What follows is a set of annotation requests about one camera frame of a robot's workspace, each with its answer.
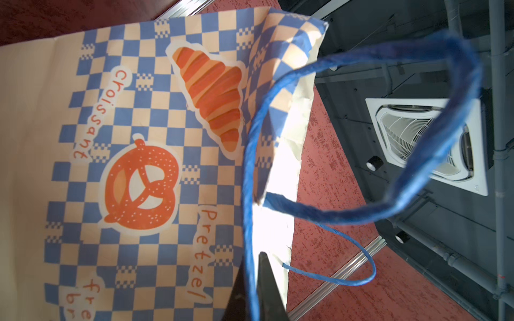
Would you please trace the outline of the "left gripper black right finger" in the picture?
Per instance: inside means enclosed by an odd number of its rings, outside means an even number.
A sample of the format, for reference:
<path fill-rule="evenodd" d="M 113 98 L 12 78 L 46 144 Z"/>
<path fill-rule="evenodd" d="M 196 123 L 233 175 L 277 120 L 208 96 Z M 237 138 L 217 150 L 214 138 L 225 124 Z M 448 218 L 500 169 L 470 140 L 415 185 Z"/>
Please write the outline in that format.
<path fill-rule="evenodd" d="M 261 252 L 258 257 L 257 279 L 260 321 L 289 321 L 280 292 L 278 291 L 269 257 Z"/>

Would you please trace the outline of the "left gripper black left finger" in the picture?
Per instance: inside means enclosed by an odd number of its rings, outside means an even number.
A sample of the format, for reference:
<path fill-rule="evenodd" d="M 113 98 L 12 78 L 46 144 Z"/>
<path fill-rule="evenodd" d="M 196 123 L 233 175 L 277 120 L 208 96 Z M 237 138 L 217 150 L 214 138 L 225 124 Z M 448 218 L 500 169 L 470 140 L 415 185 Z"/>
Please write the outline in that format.
<path fill-rule="evenodd" d="M 236 280 L 222 321 L 245 321 L 246 320 L 246 287 L 244 282 L 244 265 L 238 270 Z"/>

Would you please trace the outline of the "blue checkered paper bag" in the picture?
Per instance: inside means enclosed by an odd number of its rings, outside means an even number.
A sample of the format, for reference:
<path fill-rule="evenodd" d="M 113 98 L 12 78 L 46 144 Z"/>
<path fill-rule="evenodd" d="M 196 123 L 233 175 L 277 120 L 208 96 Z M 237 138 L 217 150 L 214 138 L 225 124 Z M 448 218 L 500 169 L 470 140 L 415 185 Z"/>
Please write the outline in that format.
<path fill-rule="evenodd" d="M 283 215 L 356 226 L 405 209 L 449 147 L 413 156 L 385 197 L 296 202 L 314 76 L 366 62 L 444 60 L 436 133 L 466 120 L 482 65 L 447 31 L 323 58 L 328 24 L 257 7 L 124 24 L 1 48 L 1 319 L 217 320 Z"/>

